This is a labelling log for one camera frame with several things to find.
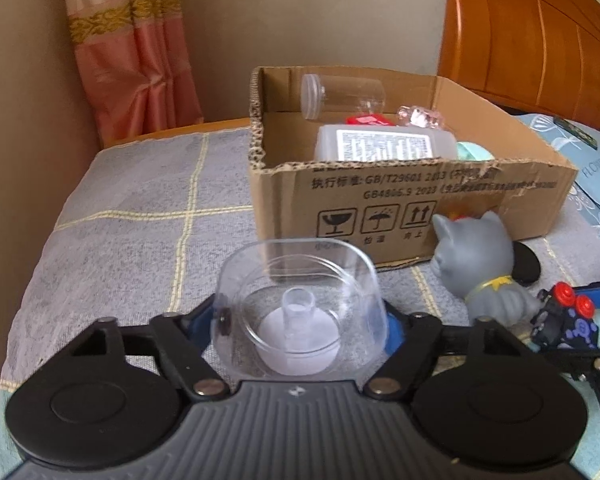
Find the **clear plastic bottle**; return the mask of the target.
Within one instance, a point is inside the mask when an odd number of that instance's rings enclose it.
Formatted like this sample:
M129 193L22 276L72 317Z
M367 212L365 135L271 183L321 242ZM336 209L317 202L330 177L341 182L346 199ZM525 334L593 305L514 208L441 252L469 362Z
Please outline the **clear plastic bottle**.
M304 119L322 120L329 114L380 113L386 92L372 78L304 74L300 86L300 110Z

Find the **clear plastic spool dish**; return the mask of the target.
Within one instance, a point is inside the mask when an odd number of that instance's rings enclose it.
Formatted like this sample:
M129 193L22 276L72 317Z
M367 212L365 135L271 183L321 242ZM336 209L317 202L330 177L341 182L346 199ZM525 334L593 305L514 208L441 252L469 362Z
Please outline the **clear plastic spool dish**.
M266 240L222 265L211 340L235 378L358 379L388 336L375 266L342 240Z

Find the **black red-wheeled toy train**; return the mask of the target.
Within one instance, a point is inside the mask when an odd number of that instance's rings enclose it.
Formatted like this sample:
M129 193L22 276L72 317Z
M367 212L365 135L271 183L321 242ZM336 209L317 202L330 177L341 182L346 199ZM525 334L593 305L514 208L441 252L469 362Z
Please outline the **black red-wheeled toy train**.
M541 289L540 310L531 320L531 341L541 350L598 348L600 328L594 321L595 304L566 282Z

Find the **pink patterned curtain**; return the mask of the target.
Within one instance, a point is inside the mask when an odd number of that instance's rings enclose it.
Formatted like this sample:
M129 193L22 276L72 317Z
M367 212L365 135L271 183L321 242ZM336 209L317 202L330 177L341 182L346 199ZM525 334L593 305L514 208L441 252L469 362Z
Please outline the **pink patterned curtain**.
M102 144L204 120L182 0L66 0L66 7Z

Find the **wooden bed headboard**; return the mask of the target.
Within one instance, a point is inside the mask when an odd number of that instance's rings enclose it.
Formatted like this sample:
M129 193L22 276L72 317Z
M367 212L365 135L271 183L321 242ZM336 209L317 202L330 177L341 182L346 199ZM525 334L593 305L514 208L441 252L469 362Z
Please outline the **wooden bed headboard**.
M495 104L600 129L600 3L446 0L438 73Z

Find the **clear pink sand bottle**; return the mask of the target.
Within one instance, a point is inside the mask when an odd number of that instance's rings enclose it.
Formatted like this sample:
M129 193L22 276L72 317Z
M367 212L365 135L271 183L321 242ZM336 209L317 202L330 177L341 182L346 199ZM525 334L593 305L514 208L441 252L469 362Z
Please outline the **clear pink sand bottle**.
M412 126L424 129L444 129L444 118L437 110L412 105L400 106L396 111L396 119L401 126Z

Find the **open cardboard box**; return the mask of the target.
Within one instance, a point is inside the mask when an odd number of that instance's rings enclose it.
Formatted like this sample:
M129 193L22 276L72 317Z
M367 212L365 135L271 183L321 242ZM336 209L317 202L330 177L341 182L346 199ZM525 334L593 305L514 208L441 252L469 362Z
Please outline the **open cardboard box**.
M534 131L456 82L383 68L332 66L332 76L376 79L386 113L401 105L437 110L486 162L424 159L319 162L318 127L300 112L301 66L263 66L251 75L248 151L261 240L345 240L381 266L430 258L434 214L496 212L515 240L550 232L577 170Z

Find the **grey cat figurine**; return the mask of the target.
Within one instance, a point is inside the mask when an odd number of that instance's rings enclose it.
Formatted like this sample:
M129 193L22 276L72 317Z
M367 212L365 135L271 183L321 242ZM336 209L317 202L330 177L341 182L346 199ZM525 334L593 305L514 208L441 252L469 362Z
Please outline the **grey cat figurine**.
M456 220L434 214L431 224L438 238L432 272L463 300L471 322L492 318L510 327L539 312L539 299L513 279L513 241L495 212Z

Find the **white plastic jar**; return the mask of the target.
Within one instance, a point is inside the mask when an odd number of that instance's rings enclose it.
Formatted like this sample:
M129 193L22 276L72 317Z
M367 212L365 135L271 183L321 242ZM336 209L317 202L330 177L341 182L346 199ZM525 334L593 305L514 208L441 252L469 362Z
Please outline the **white plastic jar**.
M449 131L415 126L324 125L318 129L318 162L384 162L425 158L458 159Z

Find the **checked grey blue tablecloth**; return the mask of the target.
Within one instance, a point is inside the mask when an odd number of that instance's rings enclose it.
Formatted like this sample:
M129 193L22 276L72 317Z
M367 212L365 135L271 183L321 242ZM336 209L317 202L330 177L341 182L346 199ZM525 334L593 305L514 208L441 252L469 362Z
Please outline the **checked grey blue tablecloth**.
M100 152L69 196L10 328L0 380L0 479L21 462L7 434L10 394L100 316L144 324L186 312L215 289L223 261L256 240L250 205L248 129L186 134ZM535 292L558 280L600 279L600 211L575 188L550 235L527 244L541 261ZM464 304L427 263L378 274L381 292L403 311L467 324ZM593 409L574 464L600 479L600 410Z

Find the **blue floral pillow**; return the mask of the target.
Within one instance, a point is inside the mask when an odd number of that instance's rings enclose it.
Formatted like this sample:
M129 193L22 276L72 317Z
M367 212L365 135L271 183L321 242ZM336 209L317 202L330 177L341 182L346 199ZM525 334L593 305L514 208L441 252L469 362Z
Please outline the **blue floral pillow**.
M600 130L567 119L596 139L598 150L593 150L569 132L555 126L553 117L543 114L515 115L515 118L550 144L554 151L577 167L578 174L569 191L568 200L600 238Z

